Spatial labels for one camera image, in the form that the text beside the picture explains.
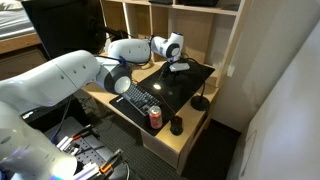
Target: wooden desk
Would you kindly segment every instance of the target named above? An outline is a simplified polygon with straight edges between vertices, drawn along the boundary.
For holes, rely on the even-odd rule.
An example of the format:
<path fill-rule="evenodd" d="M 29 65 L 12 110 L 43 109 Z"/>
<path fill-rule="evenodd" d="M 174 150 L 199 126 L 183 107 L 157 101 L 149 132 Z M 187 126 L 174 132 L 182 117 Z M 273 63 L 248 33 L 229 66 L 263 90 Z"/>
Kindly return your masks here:
<path fill-rule="evenodd" d="M 161 63 L 147 64 L 143 67 L 133 69 L 132 77 L 137 81 L 142 81 L 144 78 L 151 75 L 161 67 Z M 205 97 L 209 99 L 211 104 L 217 95 L 218 88 L 214 86 L 216 80 L 215 71 L 206 81 Z M 107 93 L 96 84 L 89 84 L 83 88 L 96 101 L 110 108 L 115 113 L 119 114 L 124 119 L 128 120 L 137 126 L 132 120 L 114 108 L 109 101 L 117 97 L 117 95 Z M 183 133 L 175 136 L 170 132 L 170 122 L 168 122 L 156 136 L 151 136 L 143 129 L 141 136 L 143 144 L 146 148 L 158 155 L 177 170 L 181 175 L 183 168 L 187 162 L 187 157 L 197 141 L 201 132 L 207 127 L 211 119 L 211 108 L 207 112 L 197 111 L 190 105 L 190 100 L 177 112 L 177 115 L 183 119 Z"/>

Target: soda can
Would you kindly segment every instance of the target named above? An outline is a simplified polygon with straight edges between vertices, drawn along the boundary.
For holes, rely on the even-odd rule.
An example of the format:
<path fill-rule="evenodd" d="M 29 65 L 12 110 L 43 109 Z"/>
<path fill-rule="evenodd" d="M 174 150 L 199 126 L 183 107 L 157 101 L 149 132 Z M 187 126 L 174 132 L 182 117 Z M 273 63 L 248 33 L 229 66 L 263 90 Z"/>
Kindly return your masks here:
<path fill-rule="evenodd" d="M 152 106 L 149 109 L 150 125 L 153 129 L 159 129 L 162 127 L 162 115 L 159 106 Z"/>

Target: lamp base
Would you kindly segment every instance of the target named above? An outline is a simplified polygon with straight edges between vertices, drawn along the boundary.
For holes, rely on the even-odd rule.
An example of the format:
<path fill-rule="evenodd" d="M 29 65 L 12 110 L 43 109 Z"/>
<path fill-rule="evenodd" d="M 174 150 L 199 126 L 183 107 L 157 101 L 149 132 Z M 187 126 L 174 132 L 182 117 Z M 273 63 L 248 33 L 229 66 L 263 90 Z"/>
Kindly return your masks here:
<path fill-rule="evenodd" d="M 205 111 L 209 108 L 210 102 L 203 96 L 194 96 L 191 98 L 191 106 L 198 111 Z"/>

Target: black mouse pad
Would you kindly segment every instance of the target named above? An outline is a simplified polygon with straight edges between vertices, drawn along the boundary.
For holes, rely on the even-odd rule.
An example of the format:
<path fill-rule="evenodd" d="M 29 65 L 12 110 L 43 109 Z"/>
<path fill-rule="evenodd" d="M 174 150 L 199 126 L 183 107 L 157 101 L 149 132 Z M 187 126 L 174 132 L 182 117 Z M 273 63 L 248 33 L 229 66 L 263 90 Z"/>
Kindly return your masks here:
<path fill-rule="evenodd" d="M 188 64 L 189 70 L 172 73 L 169 72 L 168 63 L 165 63 L 158 71 L 138 83 L 141 88 L 161 101 L 162 127 L 173 118 L 175 112 L 179 111 L 214 71 L 213 68 L 194 62 Z M 110 104 L 152 136 L 157 135 L 162 128 L 151 128 L 149 117 L 143 116 L 121 95 L 111 100 Z"/>

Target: keyboard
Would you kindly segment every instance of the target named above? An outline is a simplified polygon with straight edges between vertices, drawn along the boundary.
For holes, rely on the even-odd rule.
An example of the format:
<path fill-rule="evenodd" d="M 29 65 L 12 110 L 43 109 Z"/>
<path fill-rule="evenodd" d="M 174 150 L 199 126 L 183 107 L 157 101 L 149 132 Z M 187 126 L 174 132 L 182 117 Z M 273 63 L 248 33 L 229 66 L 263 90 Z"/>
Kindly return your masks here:
<path fill-rule="evenodd" d="M 135 107 L 142 115 L 148 115 L 148 111 L 152 106 L 160 106 L 161 102 L 139 85 L 132 83 L 129 89 L 122 94 L 133 107 Z"/>

